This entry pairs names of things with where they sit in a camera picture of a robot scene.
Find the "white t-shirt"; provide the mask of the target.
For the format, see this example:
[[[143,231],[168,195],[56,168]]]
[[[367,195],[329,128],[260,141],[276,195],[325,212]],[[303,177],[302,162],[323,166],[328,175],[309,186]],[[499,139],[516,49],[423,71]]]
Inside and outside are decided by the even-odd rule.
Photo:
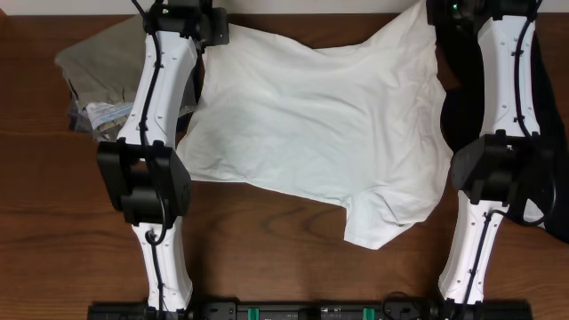
[[[424,2],[361,44],[312,49],[238,25],[229,35],[204,53],[177,147],[193,179],[338,205],[345,240],[372,250],[428,218],[452,152]]]

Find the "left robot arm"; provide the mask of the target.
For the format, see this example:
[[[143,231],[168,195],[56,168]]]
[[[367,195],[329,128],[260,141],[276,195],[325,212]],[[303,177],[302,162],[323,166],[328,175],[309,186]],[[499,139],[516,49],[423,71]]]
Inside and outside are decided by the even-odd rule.
[[[114,142],[101,142],[97,162],[113,207],[140,243],[148,301],[90,307],[91,319],[186,319],[193,285],[181,225],[191,178],[175,151],[186,84],[207,46],[229,41],[225,9],[208,0],[156,1],[141,10],[143,71],[132,110]]]

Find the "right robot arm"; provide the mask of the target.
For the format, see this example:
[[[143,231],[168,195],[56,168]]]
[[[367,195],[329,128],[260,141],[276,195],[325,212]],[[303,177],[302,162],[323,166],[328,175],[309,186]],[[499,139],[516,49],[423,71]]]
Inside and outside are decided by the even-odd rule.
[[[476,140],[452,159],[459,210],[453,242],[438,281],[440,319],[530,319],[526,302],[486,302],[485,272],[503,219],[539,226],[548,208],[525,218],[528,192],[545,179],[557,196],[553,147],[534,111],[532,47],[538,1],[429,1],[429,24],[466,28],[481,52],[484,118]]]

